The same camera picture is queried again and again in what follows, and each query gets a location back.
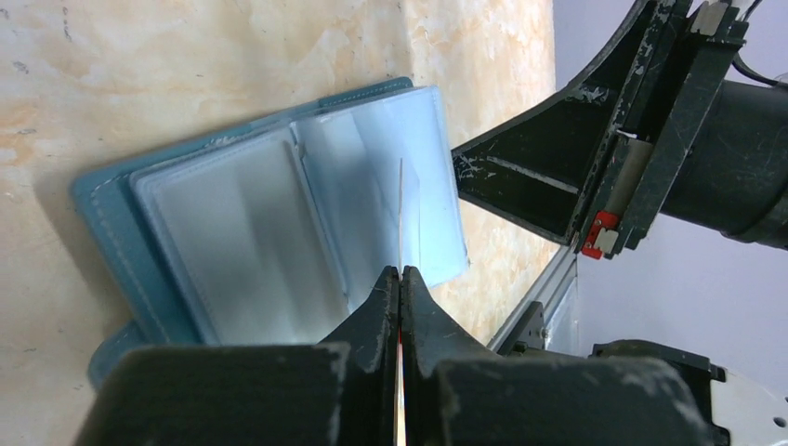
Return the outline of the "blue card holder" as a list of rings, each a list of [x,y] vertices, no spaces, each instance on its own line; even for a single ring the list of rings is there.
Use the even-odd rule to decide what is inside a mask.
[[[133,318],[93,354],[100,387],[155,345],[321,341],[398,267],[468,266],[440,90],[399,77],[93,170],[71,186]]]

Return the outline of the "gold card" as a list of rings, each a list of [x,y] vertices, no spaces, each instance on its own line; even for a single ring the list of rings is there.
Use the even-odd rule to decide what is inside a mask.
[[[403,236],[403,201],[404,201],[404,160],[399,160],[399,186],[398,186],[398,278],[402,278],[404,267],[404,236]],[[397,344],[397,434],[396,445],[406,445],[406,425],[405,425],[405,398],[404,398],[404,376],[403,376],[403,348],[401,343],[401,331],[398,331]]]

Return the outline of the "aluminium frame rail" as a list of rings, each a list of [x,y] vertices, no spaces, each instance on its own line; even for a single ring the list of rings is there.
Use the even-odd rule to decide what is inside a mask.
[[[578,270],[575,253],[558,249],[511,311],[487,348],[503,356],[541,351],[579,356]]]

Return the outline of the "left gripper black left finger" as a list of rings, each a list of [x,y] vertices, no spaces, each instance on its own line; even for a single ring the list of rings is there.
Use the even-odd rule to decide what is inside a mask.
[[[392,445],[399,274],[314,345],[157,347],[127,354],[79,445]]]

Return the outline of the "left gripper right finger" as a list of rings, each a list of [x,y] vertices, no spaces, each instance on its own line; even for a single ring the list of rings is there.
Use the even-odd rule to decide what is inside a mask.
[[[411,445],[710,445],[690,388],[664,361],[504,357],[401,279],[405,432]]]

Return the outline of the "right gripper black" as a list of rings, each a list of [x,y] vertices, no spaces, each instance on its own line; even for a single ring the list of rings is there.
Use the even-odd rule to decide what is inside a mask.
[[[462,199],[594,259],[658,215],[787,246],[787,84],[741,57],[753,1],[636,1],[566,86],[452,149]]]

